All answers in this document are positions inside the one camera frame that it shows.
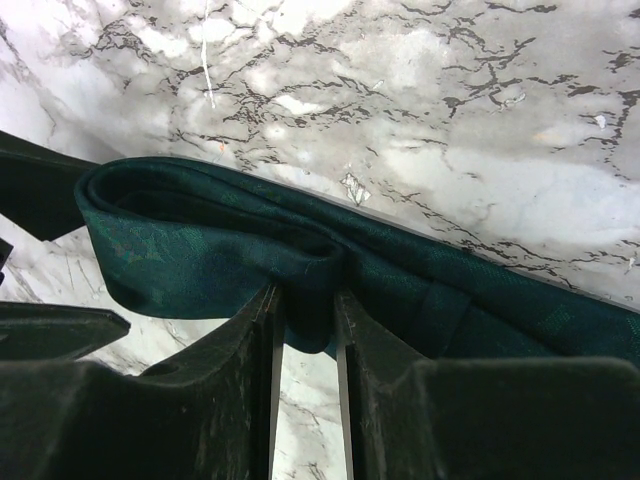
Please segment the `dark green tie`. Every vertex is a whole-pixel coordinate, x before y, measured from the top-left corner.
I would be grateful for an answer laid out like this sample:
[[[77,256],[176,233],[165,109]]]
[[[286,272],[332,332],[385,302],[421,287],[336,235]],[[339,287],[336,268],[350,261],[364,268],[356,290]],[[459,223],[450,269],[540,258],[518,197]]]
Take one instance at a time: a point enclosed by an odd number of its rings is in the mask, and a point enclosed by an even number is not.
[[[230,317],[276,283],[291,344],[318,352],[346,288],[430,358],[639,359],[634,312],[224,167],[114,161],[84,174],[75,199],[110,295],[143,315]]]

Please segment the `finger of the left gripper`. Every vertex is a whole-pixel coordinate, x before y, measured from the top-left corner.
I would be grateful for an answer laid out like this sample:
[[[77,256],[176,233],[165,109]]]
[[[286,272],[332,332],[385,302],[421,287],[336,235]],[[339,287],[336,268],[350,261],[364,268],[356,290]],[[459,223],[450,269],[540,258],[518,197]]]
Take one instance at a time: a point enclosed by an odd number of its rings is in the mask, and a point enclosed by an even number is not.
[[[125,336],[130,323],[106,309],[1,303],[3,361],[75,360]]]
[[[97,165],[1,134],[1,213],[39,240],[84,225],[74,187]]]

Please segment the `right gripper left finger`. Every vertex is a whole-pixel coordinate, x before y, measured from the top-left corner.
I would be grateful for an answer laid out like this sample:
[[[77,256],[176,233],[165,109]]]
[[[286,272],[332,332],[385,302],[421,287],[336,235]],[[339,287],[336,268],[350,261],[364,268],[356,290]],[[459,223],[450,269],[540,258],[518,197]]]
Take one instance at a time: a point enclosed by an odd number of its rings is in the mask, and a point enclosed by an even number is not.
[[[138,376],[91,361],[1,366],[5,479],[266,479],[282,360],[279,287]]]

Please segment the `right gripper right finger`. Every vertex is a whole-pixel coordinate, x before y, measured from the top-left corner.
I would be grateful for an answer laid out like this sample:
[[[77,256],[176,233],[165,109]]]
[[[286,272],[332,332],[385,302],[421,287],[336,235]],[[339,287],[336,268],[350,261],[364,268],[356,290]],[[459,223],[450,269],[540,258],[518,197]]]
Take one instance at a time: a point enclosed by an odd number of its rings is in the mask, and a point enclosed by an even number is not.
[[[635,479],[639,372],[613,358],[430,360],[334,300],[351,479]]]

